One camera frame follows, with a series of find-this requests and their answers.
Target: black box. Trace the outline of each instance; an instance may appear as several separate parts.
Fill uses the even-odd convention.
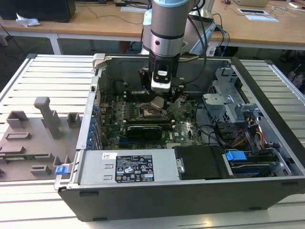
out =
[[[0,16],[4,20],[24,18],[69,22],[75,13],[74,0],[0,0]]]

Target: paper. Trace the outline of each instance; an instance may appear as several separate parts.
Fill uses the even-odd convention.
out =
[[[24,18],[22,16],[19,16],[17,13],[16,13],[16,15],[17,15],[16,22],[19,25],[22,25],[24,27],[40,25],[40,23],[38,22],[38,19],[36,19],[36,18],[28,19],[28,18]]]
[[[246,15],[246,17],[249,20],[254,20],[254,21],[278,21],[275,18],[269,18],[269,17],[265,17],[265,16],[257,16],[257,15]]]

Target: wooden desk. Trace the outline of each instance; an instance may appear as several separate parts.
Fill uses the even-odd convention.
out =
[[[52,32],[123,37],[141,36],[143,12],[122,12],[121,8],[114,4],[110,6],[87,5],[87,7],[76,5],[76,12],[71,21],[69,23],[55,23],[51,29]],[[107,15],[115,15],[135,24]]]
[[[239,16],[232,11],[234,10],[241,14],[238,11],[238,8],[241,8],[264,10],[270,13],[273,10],[273,5],[271,4],[292,8],[288,5],[288,2],[282,1],[270,1],[267,7],[259,8],[238,6],[233,0],[231,5],[225,5],[220,0],[216,0],[213,13],[221,15],[224,30],[230,34],[230,46],[305,50],[305,11],[288,9],[288,13],[296,17],[288,13],[282,14],[275,11],[272,12],[274,14],[266,15],[266,17],[277,17],[278,22],[251,21],[245,16]],[[217,24],[220,24],[218,15],[215,15],[214,19]],[[221,33],[215,32],[211,41],[220,41],[221,39]]]
[[[223,27],[230,34],[229,46],[305,50],[305,12],[288,9],[296,17],[281,12],[273,12],[279,22],[251,21],[245,16],[239,16],[237,8],[260,9],[272,11],[272,5],[287,6],[287,2],[270,1],[266,8],[238,6],[231,0],[231,5],[225,5],[220,0],[215,0],[213,13],[219,13],[223,19]],[[22,27],[15,21],[3,20],[3,26],[13,36],[47,37],[50,39],[54,54],[61,54],[58,44],[59,38],[88,39],[88,40],[113,40],[113,41],[140,41],[142,31],[142,12],[122,12],[120,7],[110,6],[76,6],[76,12],[70,23],[54,23],[42,21],[41,26]],[[220,24],[219,17],[215,15],[216,23]],[[0,28],[0,35],[6,33]],[[222,39],[220,32],[215,32],[210,41],[210,47],[216,47]]]

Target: electronics on desk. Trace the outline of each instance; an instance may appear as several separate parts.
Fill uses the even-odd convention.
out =
[[[4,20],[16,19],[16,13],[25,18],[69,22],[75,13],[74,0],[0,0],[0,15]]]
[[[269,0],[234,0],[240,6],[266,7]]]

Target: table leg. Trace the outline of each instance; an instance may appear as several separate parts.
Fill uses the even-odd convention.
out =
[[[253,55],[254,58],[258,58],[258,56],[261,54],[263,49],[257,49],[255,54]]]
[[[94,40],[89,40],[89,42],[90,42],[90,49],[91,49],[91,51],[94,51],[95,50]]]
[[[52,45],[54,54],[55,55],[61,55],[61,47],[58,43],[57,34],[52,34],[52,36],[50,36],[49,39],[51,41],[51,45]]]
[[[8,46],[8,43],[6,42],[6,39],[5,39],[6,36],[0,36],[0,44],[2,46]]]

